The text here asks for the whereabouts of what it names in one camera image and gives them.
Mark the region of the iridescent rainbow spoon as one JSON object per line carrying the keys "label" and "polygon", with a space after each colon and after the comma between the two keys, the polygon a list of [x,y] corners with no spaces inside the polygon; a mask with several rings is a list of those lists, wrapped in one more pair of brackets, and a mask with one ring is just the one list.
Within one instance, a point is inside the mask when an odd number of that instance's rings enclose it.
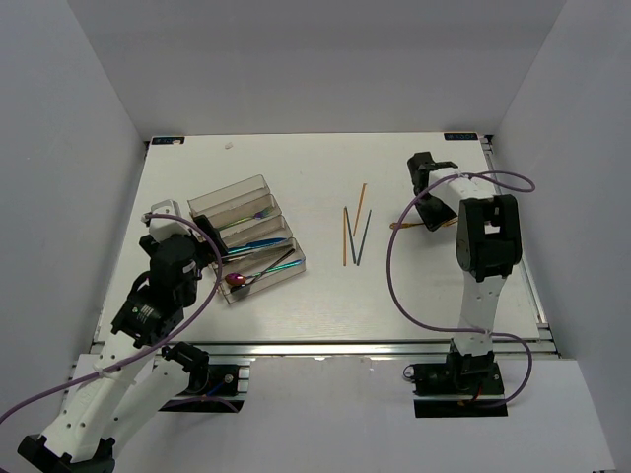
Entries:
{"label": "iridescent rainbow spoon", "polygon": [[250,275],[244,275],[241,273],[230,273],[224,278],[224,281],[231,288],[241,287],[247,284],[251,284],[254,281],[257,281],[258,279],[260,279],[262,276],[267,275],[269,273],[279,272],[279,271],[283,271],[283,270],[290,269],[293,267],[297,267],[297,266],[302,265],[303,263],[304,263],[303,259],[298,259],[298,260],[284,263],[284,264],[278,263],[278,264],[272,265],[271,267],[265,270],[262,270]]}

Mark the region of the clear smoked utensil organizer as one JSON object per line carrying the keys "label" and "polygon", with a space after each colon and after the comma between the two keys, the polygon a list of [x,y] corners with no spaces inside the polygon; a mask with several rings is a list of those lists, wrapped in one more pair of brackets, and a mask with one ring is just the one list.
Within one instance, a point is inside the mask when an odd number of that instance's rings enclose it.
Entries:
{"label": "clear smoked utensil organizer", "polygon": [[[273,207],[274,212],[263,220],[250,221],[222,231],[219,230],[220,227],[230,222],[253,215],[266,207]],[[192,218],[203,215],[210,220],[211,224],[219,231],[222,244],[227,253],[231,247],[241,246],[250,241],[273,237],[283,237],[285,239],[281,243],[264,248],[247,257],[223,262],[222,269],[218,268],[216,262],[211,264],[214,272],[222,275],[220,290],[228,304],[241,302],[250,296],[295,278],[306,271],[307,258],[294,237],[280,204],[272,194],[263,175],[258,174],[192,198],[188,201],[188,208]],[[230,293],[231,287],[224,281],[228,274],[241,273],[250,275],[264,270],[291,248],[295,248],[296,252],[284,263],[303,259],[304,263],[302,265],[269,273],[250,286],[249,289],[241,290],[235,294]]]}

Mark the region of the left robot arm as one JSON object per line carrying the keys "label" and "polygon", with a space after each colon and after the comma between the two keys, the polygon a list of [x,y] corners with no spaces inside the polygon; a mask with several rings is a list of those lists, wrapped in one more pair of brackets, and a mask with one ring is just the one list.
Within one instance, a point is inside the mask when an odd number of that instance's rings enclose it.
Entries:
{"label": "left robot arm", "polygon": [[209,356],[168,344],[189,324],[202,270],[221,263],[227,247],[205,216],[184,219],[163,201],[143,218],[139,243],[150,258],[111,323],[91,374],[42,433],[25,437],[19,454],[41,472],[110,472],[132,437],[174,396],[204,395]]}

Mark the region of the blue serrated knife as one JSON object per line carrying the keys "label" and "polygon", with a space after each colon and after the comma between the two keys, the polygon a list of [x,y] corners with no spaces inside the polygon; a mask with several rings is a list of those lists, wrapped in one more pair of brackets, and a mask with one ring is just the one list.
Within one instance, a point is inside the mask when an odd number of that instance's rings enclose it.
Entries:
{"label": "blue serrated knife", "polygon": [[285,241],[283,237],[273,237],[273,238],[265,238],[265,239],[250,241],[241,246],[231,247],[228,250],[228,253],[237,254],[237,253],[242,253],[245,251],[256,250],[256,249],[264,248],[267,246],[272,246],[272,245],[281,243],[283,241]]}

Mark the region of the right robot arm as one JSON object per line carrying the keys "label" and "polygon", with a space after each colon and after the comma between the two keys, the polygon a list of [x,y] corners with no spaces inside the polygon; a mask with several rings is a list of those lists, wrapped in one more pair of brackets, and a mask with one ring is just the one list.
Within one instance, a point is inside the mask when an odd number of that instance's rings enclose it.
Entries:
{"label": "right robot arm", "polygon": [[449,393],[475,394],[492,376],[499,297],[523,255],[518,202],[459,175],[455,163],[437,162],[429,152],[414,154],[407,167],[414,193],[426,193],[415,204],[426,228],[434,232],[456,220],[456,261],[464,282],[446,361],[429,370],[427,381],[443,384]]}

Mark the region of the black knife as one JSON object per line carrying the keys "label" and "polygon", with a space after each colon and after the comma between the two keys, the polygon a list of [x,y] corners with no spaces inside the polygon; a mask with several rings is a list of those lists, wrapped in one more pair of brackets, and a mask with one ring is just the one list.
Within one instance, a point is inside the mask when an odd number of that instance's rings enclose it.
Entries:
{"label": "black knife", "polygon": [[225,256],[222,257],[222,261],[223,262],[228,262],[228,261],[232,261],[232,260],[237,260],[239,258],[247,257],[247,256],[249,256],[249,255],[251,255],[253,253],[256,253],[256,252],[258,252],[258,251],[260,251],[260,250],[262,250],[264,248],[251,250],[251,251],[245,251],[245,252],[237,253],[237,254],[229,254],[229,253],[227,253]]}

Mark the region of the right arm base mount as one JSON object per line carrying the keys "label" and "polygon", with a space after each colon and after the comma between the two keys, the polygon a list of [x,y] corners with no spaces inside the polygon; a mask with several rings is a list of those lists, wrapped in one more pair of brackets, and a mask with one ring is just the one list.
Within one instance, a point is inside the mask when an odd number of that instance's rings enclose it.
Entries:
{"label": "right arm base mount", "polygon": [[497,363],[488,374],[456,379],[446,363],[414,364],[402,371],[414,387],[417,419],[503,418],[508,416],[505,388]]}

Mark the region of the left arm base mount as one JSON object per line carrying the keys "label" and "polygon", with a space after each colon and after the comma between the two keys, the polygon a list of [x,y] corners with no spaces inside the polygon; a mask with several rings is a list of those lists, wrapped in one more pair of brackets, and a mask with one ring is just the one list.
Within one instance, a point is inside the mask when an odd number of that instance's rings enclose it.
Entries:
{"label": "left arm base mount", "polygon": [[161,412],[239,413],[245,403],[250,365],[220,362],[195,346],[180,342],[161,349],[164,362],[176,362],[186,376],[186,386]]}

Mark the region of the gold fork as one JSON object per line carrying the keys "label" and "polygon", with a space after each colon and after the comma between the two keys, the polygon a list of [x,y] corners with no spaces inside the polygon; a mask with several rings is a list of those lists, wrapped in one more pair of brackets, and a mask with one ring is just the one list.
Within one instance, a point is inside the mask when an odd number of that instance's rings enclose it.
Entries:
{"label": "gold fork", "polygon": [[[454,224],[457,223],[457,219],[455,220],[450,220],[447,222],[444,222],[442,224],[440,224],[438,227],[436,227],[434,230],[436,230],[437,228],[447,228],[450,227]],[[389,225],[389,228],[391,230],[395,230],[398,227],[396,222],[393,222]],[[426,224],[423,222],[418,222],[418,223],[401,223],[399,226],[401,229],[409,229],[409,228],[415,228],[415,227],[426,227]]]}

